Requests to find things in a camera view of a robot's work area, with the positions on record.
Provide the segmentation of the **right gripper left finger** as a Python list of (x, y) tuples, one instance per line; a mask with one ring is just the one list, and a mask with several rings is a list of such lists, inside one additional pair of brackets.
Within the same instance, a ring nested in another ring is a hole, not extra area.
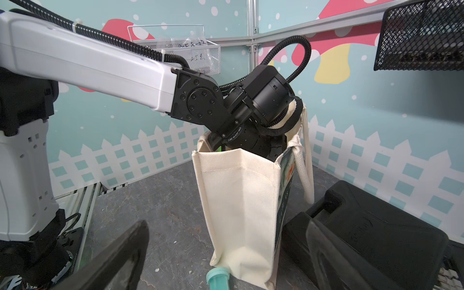
[(136, 290), (149, 244), (145, 220), (136, 222), (56, 290)]

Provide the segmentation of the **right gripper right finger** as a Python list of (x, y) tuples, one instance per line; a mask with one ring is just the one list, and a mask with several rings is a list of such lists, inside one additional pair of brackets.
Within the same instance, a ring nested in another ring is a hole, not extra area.
[(312, 219), (306, 239), (320, 290), (393, 290), (395, 282)]

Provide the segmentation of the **cream canvas tote bag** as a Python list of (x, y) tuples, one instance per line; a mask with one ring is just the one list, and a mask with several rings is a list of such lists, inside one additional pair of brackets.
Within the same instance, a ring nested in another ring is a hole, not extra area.
[(267, 290), (277, 286), (280, 235), (295, 174), (305, 201), (315, 201), (306, 111), (286, 137), (287, 148), (275, 161), (243, 149), (215, 152), (207, 134), (192, 153), (214, 247), (211, 266), (226, 268), (235, 278)]

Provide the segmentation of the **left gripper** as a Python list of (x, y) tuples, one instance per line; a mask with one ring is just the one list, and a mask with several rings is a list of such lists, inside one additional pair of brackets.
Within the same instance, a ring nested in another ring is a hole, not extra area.
[(303, 112), (302, 99), (294, 95), (289, 81), (268, 65), (257, 66), (233, 85), (225, 107), (232, 114), (232, 125), (223, 133), (209, 134), (211, 149), (243, 149), (270, 161), (286, 150), (285, 134)]

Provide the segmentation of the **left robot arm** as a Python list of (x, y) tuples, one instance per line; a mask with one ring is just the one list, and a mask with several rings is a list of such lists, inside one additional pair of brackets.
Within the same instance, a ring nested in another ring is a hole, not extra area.
[(67, 222), (53, 195), (48, 119), (69, 83), (206, 126), (213, 149), (275, 160), (285, 134), (304, 121), (290, 83), (306, 68), (304, 36), (279, 42), (249, 75), (226, 85), (163, 54), (55, 14), (33, 1), (1, 12), (1, 275), (47, 290), (74, 255), (60, 242)]

